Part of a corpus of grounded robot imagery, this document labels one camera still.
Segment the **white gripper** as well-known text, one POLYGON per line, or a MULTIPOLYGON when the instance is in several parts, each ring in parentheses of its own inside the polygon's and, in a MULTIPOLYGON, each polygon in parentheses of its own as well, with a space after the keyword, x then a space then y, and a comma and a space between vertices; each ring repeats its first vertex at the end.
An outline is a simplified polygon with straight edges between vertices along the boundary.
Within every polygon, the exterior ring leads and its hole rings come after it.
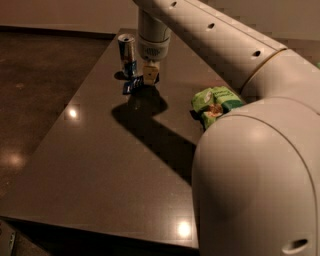
POLYGON ((154 86, 160 72, 160 63, 168 54, 170 38, 167 37, 164 41, 152 42, 138 37, 137 50, 140 57, 145 61, 143 64, 143 80, 145 85, 154 86))

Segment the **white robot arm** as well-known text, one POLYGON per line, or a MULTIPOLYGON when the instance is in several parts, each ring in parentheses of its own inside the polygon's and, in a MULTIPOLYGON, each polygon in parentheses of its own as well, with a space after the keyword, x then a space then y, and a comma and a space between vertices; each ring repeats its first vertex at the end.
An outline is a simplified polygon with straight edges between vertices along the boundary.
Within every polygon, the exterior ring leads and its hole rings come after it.
POLYGON ((198 0, 134 0, 139 38, 171 29, 246 104, 198 142, 201 256, 320 256, 320 71, 198 0))

